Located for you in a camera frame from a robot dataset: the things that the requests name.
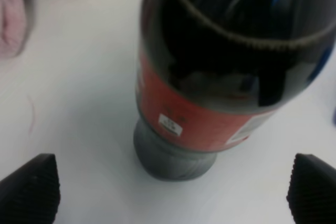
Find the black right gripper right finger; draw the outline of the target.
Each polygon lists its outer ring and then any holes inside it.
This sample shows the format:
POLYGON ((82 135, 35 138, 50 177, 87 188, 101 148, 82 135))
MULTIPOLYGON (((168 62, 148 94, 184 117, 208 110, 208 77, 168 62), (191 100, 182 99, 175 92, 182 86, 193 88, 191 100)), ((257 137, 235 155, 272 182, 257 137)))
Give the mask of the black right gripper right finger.
POLYGON ((295 223, 335 223, 335 168, 297 154, 286 199, 295 223))

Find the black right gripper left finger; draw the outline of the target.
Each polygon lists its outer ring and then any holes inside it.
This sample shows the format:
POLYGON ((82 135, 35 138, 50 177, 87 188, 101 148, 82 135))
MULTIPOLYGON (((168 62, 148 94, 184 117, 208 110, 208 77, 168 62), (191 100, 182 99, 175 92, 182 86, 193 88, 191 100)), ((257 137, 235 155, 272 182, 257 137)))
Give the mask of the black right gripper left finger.
POLYGON ((55 154, 39 154, 1 180, 1 223, 54 223, 60 199, 55 154))

